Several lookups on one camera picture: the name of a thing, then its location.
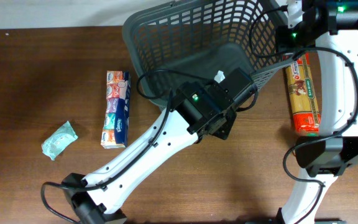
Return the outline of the spaghetti pasta package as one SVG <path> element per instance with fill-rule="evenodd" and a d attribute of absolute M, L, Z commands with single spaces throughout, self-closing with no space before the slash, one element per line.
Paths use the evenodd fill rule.
<path fill-rule="evenodd" d="M 321 115 L 313 85 L 308 53 L 285 68 L 285 80 L 295 131 L 300 136 L 317 136 Z"/>

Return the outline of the grey plastic mesh basket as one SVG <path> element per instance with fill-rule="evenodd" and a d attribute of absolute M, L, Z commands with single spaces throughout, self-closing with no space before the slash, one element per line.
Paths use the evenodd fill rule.
<path fill-rule="evenodd" d="M 185 82 L 227 76 L 240 68 L 261 89 L 300 55 L 277 52 L 276 29 L 287 24 L 275 1 L 171 1 L 139 11 L 122 37 L 139 77 L 137 91 L 160 108 Z"/>

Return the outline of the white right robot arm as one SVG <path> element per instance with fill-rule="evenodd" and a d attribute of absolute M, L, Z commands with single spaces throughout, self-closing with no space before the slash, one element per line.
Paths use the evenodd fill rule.
<path fill-rule="evenodd" d="M 313 223 L 328 188 L 358 164 L 358 1 L 288 1 L 278 40 L 295 55 L 315 51 L 321 66 L 322 112 L 317 136 L 289 150 L 300 173 L 279 223 Z"/>

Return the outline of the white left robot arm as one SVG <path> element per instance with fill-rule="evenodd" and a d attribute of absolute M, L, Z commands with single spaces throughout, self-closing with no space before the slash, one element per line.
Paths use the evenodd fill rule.
<path fill-rule="evenodd" d="M 121 207 L 145 178 L 206 135 L 227 139 L 237 109 L 257 91 L 239 68 L 220 82 L 183 83 L 154 124 L 116 158 L 92 173 L 72 173 L 63 180 L 80 223 L 124 223 Z"/>

